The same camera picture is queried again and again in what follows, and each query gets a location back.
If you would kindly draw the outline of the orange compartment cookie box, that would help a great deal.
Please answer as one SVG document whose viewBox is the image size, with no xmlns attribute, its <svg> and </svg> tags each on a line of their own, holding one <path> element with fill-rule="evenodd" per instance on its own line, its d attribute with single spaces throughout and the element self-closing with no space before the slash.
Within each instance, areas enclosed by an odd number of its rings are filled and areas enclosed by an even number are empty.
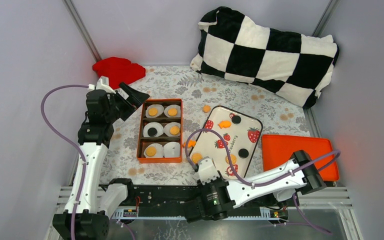
<svg viewBox="0 0 384 240">
<path fill-rule="evenodd" d="M 156 118 L 146 118 L 145 112 L 149 105 L 158 104 L 162 105 L 164 109 L 169 105 L 179 105 L 181 107 L 181 117 L 166 117 L 164 112 L 162 115 Z M 171 122 L 177 122 L 181 124 L 180 136 L 167 136 L 163 133 L 159 137 L 143 137 L 144 126 L 151 122 L 160 123 L 163 128 L 165 125 Z M 143 109 L 140 115 L 140 127 L 137 142 L 136 158 L 141 164 L 166 164 L 166 163 L 180 163 L 182 161 L 182 147 L 183 147 L 183 101 L 180 98 L 169 98 L 169 99 L 149 99 L 143 104 Z M 158 143 L 164 146 L 169 142 L 178 142 L 180 144 L 180 157 L 175 158 L 146 158 L 144 156 L 145 148 L 150 144 Z"/>
</svg>

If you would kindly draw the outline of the white strawberry tray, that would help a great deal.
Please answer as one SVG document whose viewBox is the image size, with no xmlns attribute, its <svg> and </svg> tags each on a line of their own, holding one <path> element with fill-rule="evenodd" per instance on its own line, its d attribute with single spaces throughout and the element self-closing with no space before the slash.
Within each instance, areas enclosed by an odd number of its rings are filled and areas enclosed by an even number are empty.
<svg viewBox="0 0 384 240">
<path fill-rule="evenodd" d="M 241 123 L 232 123 L 231 115 L 240 116 Z M 220 129 L 218 124 L 221 121 L 231 121 L 231 127 Z M 236 178 L 232 169 L 236 170 L 238 175 L 244 178 L 261 136 L 262 122 L 254 117 L 218 105 L 211 110 L 203 127 L 215 131 L 221 138 L 208 131 L 198 133 L 196 144 L 190 149 L 189 157 L 191 158 L 194 153 L 200 153 L 203 157 L 210 157 L 225 179 Z M 240 158 L 238 155 L 240 149 L 247 149 L 249 156 Z M 230 154 L 236 156 L 237 162 L 235 165 L 232 163 L 227 164 L 225 160 L 226 156 L 229 157 Z"/>
</svg>

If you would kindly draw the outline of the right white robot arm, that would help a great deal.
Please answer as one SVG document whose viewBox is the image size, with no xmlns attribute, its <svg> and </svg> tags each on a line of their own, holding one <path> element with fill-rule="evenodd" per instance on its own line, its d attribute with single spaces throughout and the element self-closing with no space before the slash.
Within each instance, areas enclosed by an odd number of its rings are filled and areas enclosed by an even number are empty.
<svg viewBox="0 0 384 240">
<path fill-rule="evenodd" d="M 226 219 L 229 211 L 262 196 L 271 205 L 279 206 L 296 192 L 306 195 L 327 186 L 303 150 L 295 151 L 276 168 L 244 179 L 224 179 L 208 156 L 198 161 L 197 173 L 198 194 L 183 204 L 184 217 L 189 223 Z"/>
</svg>

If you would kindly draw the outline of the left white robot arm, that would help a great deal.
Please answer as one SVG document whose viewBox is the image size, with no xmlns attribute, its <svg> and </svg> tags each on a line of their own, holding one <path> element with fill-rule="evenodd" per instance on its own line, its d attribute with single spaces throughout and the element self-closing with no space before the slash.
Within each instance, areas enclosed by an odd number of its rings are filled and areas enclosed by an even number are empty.
<svg viewBox="0 0 384 240">
<path fill-rule="evenodd" d="M 107 156 L 117 120 L 127 120 L 150 97 L 125 83 L 120 88 L 124 98 L 109 85 L 107 77 L 86 86 L 85 119 L 73 142 L 60 132 L 57 135 L 78 152 L 77 173 L 62 213 L 56 213 L 52 226 L 64 240 L 105 240 L 110 219 L 120 204 L 128 206 L 135 200 L 130 179 L 115 179 L 98 198 L 101 169 Z"/>
</svg>

